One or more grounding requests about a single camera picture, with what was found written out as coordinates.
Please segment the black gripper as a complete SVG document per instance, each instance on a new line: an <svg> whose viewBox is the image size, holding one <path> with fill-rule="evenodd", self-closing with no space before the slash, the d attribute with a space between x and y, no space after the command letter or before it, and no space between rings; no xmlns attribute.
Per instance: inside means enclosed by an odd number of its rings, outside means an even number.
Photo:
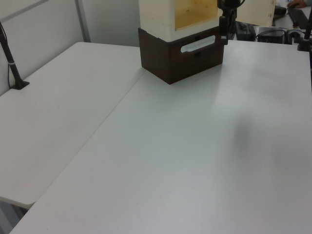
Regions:
<svg viewBox="0 0 312 234"><path fill-rule="evenodd" d="M245 0L217 0L217 6L222 10L222 16L219 17L219 35L224 45L228 44L228 39L234 39L237 9L244 2Z"/></svg>

